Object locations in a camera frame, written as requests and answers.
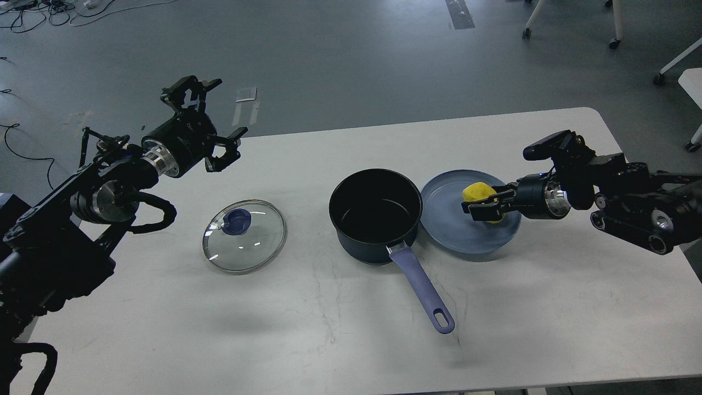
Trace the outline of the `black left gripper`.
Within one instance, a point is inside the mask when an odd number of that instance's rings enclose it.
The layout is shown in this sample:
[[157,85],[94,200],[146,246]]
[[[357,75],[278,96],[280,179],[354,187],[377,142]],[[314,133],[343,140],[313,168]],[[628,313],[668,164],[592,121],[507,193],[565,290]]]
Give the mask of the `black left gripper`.
[[[248,127],[220,137],[206,113],[207,93],[221,83],[221,78],[186,76],[161,90],[161,102],[174,115],[142,138],[146,159],[160,175],[180,178],[203,158],[206,172],[221,172],[241,157],[239,145]],[[223,148],[223,155],[214,156],[215,147]]]

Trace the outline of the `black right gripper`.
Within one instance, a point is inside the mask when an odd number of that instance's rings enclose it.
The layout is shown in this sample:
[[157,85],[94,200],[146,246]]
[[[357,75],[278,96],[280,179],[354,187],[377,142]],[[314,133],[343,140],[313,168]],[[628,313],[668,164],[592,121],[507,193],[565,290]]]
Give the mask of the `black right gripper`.
[[499,223],[512,210],[531,219],[554,219],[566,217],[571,210],[566,191],[560,187],[555,173],[532,173],[507,185],[477,185],[477,199],[509,199],[511,202],[467,202],[461,203],[464,213],[475,222]]

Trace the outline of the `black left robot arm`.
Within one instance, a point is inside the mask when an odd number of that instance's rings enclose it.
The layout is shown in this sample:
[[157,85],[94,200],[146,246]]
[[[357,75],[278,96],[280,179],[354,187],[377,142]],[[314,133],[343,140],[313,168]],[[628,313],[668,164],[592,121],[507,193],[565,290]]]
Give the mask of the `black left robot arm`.
[[34,318],[90,295],[113,275],[111,253],[126,233],[175,221],[176,208],[148,193],[160,177],[183,177],[200,162],[221,172],[240,158],[247,128],[221,137],[206,114],[206,96],[221,82],[191,75],[165,88],[160,98],[173,115],[139,144],[84,128],[85,139],[97,138],[95,157],[82,157],[77,172],[3,236],[11,251],[2,262],[2,352]]

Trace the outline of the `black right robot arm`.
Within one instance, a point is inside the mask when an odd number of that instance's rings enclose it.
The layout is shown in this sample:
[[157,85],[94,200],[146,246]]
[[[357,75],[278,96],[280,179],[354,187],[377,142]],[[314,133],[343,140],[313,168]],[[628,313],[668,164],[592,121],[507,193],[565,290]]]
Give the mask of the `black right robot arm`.
[[549,159],[552,168],[495,185],[484,197],[465,197],[464,213],[497,222],[510,212],[560,220],[572,210],[590,210],[597,230],[658,255],[700,239],[698,173],[650,172],[622,153],[597,155],[571,130],[526,146],[523,157]]

